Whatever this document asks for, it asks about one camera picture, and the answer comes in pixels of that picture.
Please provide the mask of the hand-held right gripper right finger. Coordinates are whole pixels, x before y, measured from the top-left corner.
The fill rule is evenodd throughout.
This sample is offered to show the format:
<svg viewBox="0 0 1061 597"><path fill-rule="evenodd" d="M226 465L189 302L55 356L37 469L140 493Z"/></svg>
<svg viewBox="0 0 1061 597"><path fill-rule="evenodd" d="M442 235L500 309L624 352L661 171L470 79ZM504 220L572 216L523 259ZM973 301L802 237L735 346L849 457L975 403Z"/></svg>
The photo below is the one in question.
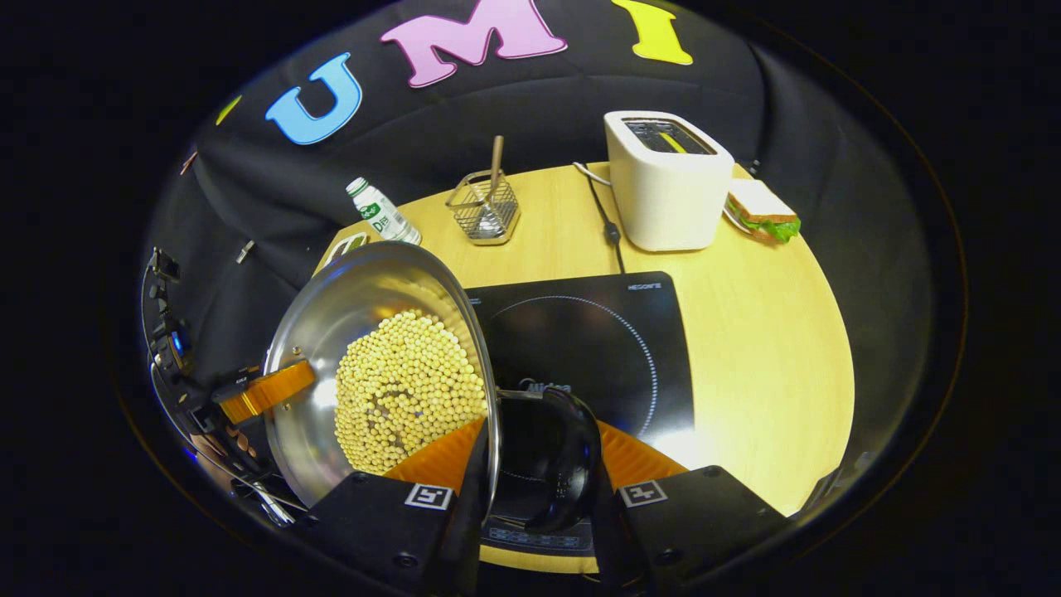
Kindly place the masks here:
<svg viewBox="0 0 1061 597"><path fill-rule="evenodd" d="M788 529L785 515L726 468L688 469L625 432L598 427L591 524L606 593L692 593Z"/></svg>

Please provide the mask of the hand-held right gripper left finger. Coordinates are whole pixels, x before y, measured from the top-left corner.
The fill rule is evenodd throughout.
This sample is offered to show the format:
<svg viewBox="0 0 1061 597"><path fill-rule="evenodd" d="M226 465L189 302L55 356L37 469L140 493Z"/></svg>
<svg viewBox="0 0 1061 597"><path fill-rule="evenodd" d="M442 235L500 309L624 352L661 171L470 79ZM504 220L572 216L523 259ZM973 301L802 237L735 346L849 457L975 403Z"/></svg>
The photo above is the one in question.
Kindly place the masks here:
<svg viewBox="0 0 1061 597"><path fill-rule="evenodd" d="M459 490L350 473L303 517L305 543L372 594L474 594L487 506L488 432L460 459Z"/></svg>

